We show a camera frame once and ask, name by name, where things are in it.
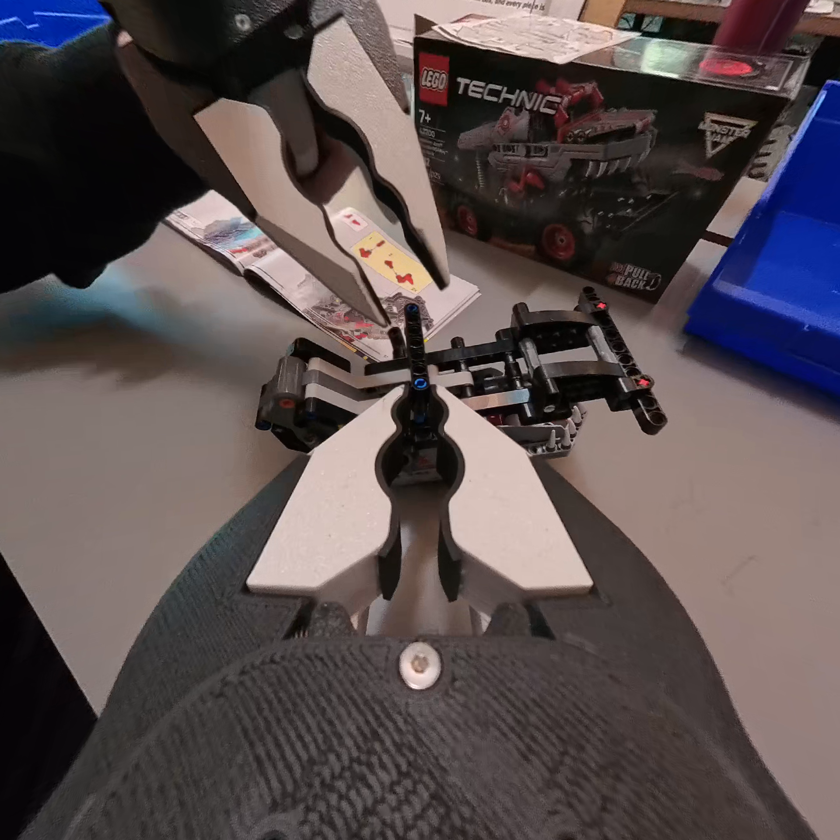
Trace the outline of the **grey desk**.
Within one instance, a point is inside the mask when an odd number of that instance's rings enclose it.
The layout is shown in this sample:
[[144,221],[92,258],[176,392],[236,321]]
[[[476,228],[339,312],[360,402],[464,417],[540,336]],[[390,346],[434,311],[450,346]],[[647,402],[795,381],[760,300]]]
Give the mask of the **grey desk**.
[[[668,417],[588,407],[553,463],[674,590],[745,728],[838,838],[838,404],[683,333],[763,186],[651,306],[599,289]],[[161,226],[88,290],[2,297],[2,555],[94,713],[183,565],[291,456],[259,388],[310,325]]]

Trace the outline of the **person's left forearm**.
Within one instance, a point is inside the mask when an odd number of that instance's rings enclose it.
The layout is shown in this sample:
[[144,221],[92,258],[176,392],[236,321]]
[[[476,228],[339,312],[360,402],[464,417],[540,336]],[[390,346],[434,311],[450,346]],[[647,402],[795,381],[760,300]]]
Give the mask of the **person's left forearm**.
[[154,130],[117,32],[2,43],[2,293],[49,275],[87,288],[208,191]]

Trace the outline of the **black toy set box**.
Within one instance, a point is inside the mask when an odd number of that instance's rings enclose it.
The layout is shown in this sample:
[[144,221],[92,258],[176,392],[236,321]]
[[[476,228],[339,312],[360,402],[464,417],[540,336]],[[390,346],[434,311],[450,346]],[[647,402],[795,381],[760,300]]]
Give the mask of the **black toy set box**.
[[810,60],[637,37],[563,64],[416,33],[442,223],[659,299],[799,93]]

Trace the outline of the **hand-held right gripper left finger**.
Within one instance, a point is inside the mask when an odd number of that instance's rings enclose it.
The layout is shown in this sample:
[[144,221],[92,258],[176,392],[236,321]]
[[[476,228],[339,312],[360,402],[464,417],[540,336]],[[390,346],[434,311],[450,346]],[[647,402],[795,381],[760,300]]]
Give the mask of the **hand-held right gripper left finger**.
[[398,435],[399,385],[309,456],[246,587],[258,595],[373,601],[379,561],[398,538],[381,454]]

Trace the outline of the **dark red tumbler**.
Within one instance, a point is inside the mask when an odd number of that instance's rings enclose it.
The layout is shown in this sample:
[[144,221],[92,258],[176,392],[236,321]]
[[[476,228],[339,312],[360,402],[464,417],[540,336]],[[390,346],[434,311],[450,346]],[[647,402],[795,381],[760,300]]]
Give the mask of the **dark red tumbler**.
[[730,1],[712,44],[751,56],[784,50],[809,1]]

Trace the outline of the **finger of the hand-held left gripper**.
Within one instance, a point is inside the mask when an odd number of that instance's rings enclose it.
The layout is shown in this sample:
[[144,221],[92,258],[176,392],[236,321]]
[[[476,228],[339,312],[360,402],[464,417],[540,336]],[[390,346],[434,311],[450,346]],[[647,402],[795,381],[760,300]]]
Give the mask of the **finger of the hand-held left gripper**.
[[450,282],[443,228],[391,34],[377,2],[308,4],[308,84],[370,173],[377,200],[439,289]]
[[343,302],[389,328],[358,261],[337,243],[323,208],[295,183],[268,111],[222,98],[194,120],[254,208],[257,226]]

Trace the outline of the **toy brick monster truck model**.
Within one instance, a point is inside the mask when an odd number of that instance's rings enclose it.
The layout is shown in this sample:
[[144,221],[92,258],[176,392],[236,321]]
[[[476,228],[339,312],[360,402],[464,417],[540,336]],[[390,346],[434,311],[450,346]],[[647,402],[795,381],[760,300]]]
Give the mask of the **toy brick monster truck model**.
[[[260,391],[255,427],[289,450],[308,454],[393,388],[408,385],[404,326],[388,331],[392,357],[354,374],[348,360],[295,339]],[[511,310],[511,324],[486,343],[460,337],[426,352],[432,387],[457,397],[533,459],[567,456],[585,404],[630,412],[647,435],[667,416],[617,329],[607,303],[585,287],[572,310]]]

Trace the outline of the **white printed paper sheet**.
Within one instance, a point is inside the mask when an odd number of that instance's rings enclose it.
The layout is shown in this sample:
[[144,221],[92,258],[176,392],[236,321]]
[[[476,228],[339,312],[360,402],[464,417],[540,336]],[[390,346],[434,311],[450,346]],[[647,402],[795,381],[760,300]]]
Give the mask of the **white printed paper sheet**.
[[567,18],[521,13],[436,24],[428,32],[458,45],[563,64],[636,39],[619,30]]

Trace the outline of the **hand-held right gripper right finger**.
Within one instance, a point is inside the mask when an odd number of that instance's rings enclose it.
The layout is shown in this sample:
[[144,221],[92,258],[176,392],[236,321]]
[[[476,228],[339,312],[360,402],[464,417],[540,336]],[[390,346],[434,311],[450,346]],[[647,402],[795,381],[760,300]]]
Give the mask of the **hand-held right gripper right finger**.
[[434,388],[438,577],[477,611],[591,593],[594,582],[526,452]]

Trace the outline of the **open instruction booklet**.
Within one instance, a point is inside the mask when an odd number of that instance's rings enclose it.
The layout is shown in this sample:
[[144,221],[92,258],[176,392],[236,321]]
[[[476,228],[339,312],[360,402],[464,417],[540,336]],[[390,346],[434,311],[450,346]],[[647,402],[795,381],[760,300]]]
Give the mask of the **open instruction booklet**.
[[[361,358],[391,359],[385,328],[341,301],[220,195],[210,192],[174,210],[164,222],[232,271],[269,289],[287,308]],[[408,247],[352,206],[335,213],[331,223],[339,242],[360,259],[385,313],[401,329],[410,302],[418,306],[428,340],[480,297],[478,287],[456,276],[446,289],[437,288]]]

